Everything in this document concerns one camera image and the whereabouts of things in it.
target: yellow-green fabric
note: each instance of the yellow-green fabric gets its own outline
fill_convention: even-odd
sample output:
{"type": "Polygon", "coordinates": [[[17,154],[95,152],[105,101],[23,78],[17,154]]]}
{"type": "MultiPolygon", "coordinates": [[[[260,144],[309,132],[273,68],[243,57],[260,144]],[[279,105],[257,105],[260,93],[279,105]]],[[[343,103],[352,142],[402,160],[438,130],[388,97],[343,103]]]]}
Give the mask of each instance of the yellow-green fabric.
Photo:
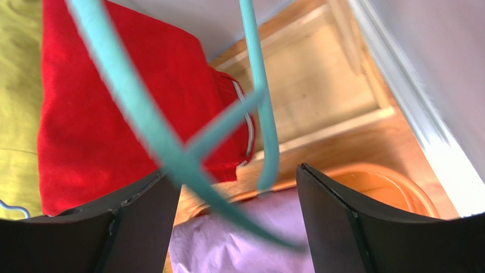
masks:
{"type": "MultiPolygon", "coordinates": [[[[0,0],[0,199],[41,214],[36,138],[42,84],[40,0],[0,0]]],[[[21,212],[0,208],[0,218],[21,212]]]]}

